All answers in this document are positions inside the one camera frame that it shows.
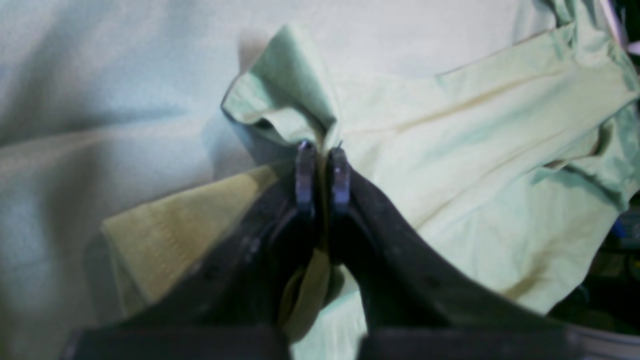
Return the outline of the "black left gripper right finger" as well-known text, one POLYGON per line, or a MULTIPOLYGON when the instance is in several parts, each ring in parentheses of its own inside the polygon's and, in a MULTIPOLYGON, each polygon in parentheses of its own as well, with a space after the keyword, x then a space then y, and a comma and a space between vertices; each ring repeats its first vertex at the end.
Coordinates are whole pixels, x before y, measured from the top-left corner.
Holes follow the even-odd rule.
POLYGON ((431 248, 341 148, 327 158, 330 256, 357 282, 359 360, 583 360, 580 336, 471 280, 431 248))

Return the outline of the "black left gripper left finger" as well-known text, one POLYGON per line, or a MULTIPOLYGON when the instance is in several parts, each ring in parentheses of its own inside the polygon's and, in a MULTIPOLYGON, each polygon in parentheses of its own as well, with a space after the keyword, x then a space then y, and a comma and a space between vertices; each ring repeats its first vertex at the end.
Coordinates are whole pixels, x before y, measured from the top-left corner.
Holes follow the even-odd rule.
POLYGON ((74 332, 62 360, 290 360, 277 328, 282 292, 318 241, 317 150, 258 198, 167 296, 116 325, 74 332))

